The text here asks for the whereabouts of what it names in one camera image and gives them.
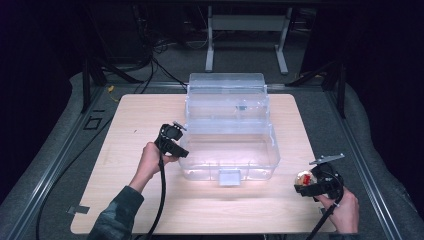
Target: desk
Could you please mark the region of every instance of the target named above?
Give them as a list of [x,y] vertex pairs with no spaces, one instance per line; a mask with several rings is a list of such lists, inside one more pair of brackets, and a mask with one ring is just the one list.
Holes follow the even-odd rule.
[[[271,121],[279,143],[280,165],[268,181],[243,181],[219,187],[215,181],[188,181],[178,163],[166,166],[167,195],[156,234],[253,234],[310,232],[321,218],[320,203],[301,197],[293,184],[310,169],[314,155],[293,96],[271,94]],[[163,123],[185,122],[183,94],[126,95],[112,121],[71,231],[88,233],[99,213],[127,185],[146,142],[154,141]],[[160,200],[160,176],[143,191],[145,201],[135,218],[134,233],[152,226]],[[334,231],[327,221],[321,231]]]

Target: hand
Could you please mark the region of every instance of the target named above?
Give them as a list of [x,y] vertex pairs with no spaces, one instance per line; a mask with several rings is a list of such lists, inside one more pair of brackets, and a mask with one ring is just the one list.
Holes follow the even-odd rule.
[[[153,175],[159,172],[159,149],[153,142],[148,142],[143,148],[140,162],[138,163],[137,172],[128,186],[132,187],[141,193],[146,186],[147,182]],[[164,164],[175,162],[177,157],[162,155]]]
[[[343,198],[339,203],[339,207],[334,209],[330,220],[334,224],[338,233],[349,234],[358,233],[359,224],[359,204],[355,195],[347,188],[344,188]],[[333,203],[333,199],[329,199],[324,195],[315,196],[325,209],[328,209]]]

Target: person's right hand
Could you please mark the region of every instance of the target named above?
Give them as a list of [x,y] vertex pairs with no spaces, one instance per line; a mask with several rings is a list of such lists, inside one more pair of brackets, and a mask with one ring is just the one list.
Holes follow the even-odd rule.
[[[344,188],[343,198],[339,203],[339,206],[334,209],[330,220],[340,234],[352,234],[358,233],[359,224],[359,204],[358,199],[355,195],[350,192],[347,188]],[[324,208],[328,208],[333,205],[334,200],[329,199],[324,195],[315,196]]]

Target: light wood surface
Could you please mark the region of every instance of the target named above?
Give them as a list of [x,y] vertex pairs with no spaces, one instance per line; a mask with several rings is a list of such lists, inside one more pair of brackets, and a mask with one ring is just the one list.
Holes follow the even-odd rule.
[[[270,94],[271,121],[281,161],[267,181],[243,181],[220,187],[216,181],[189,181],[178,163],[166,166],[167,195],[156,234],[307,233],[321,218],[320,203],[301,197],[293,184],[297,173],[311,169],[308,136],[296,102],[288,94]],[[88,214],[75,215],[71,231],[90,232],[100,212],[127,185],[142,149],[154,141],[162,124],[185,123],[185,95],[126,95],[122,98],[103,143],[81,206]],[[147,233],[159,207],[159,174],[147,184],[134,233]],[[321,231],[335,231],[327,221]]]

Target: plastic box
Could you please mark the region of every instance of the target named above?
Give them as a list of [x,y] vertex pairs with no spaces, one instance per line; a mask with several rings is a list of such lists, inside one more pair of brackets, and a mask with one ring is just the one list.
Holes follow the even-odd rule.
[[179,163],[189,180],[267,180],[280,161],[262,74],[193,73]]

